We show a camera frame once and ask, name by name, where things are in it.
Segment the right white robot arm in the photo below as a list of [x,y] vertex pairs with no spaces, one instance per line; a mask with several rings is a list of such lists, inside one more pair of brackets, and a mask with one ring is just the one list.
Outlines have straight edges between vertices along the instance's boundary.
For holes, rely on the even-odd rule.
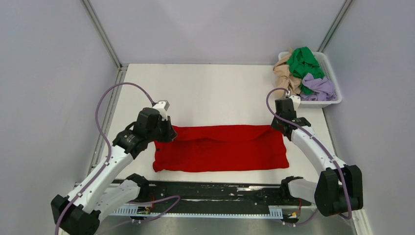
[[278,130],[307,157],[319,173],[310,182],[303,177],[290,176],[282,180],[279,197],[285,204],[303,199],[317,206],[323,216],[351,216],[363,208],[363,176],[356,165],[348,165],[318,139],[311,123],[298,117],[292,98],[275,100],[276,109],[271,127]]

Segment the red t shirt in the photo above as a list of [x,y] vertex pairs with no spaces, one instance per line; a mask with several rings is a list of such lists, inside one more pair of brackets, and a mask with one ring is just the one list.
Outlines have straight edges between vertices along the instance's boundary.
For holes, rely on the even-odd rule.
[[155,172],[218,172],[289,167],[283,135],[269,125],[174,126],[177,137],[155,143]]

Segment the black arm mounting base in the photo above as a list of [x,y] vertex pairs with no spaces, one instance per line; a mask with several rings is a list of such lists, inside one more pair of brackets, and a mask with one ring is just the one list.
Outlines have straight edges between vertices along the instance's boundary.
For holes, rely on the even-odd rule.
[[302,208],[314,205],[291,197],[283,185],[212,182],[149,181],[149,193],[123,205],[139,212],[266,214],[270,206],[282,209],[283,218],[297,218]]

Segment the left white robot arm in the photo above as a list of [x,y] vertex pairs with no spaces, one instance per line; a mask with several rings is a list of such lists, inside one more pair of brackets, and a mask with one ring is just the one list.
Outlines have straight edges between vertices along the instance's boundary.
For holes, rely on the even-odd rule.
[[137,120],[117,134],[108,156],[84,181],[66,196],[53,198],[56,234],[63,229],[70,235],[93,235],[100,223],[123,204],[132,200],[145,202],[149,198],[149,181],[135,173],[115,189],[109,192],[106,189],[149,143],[171,142],[176,138],[166,110],[159,103],[143,108]]

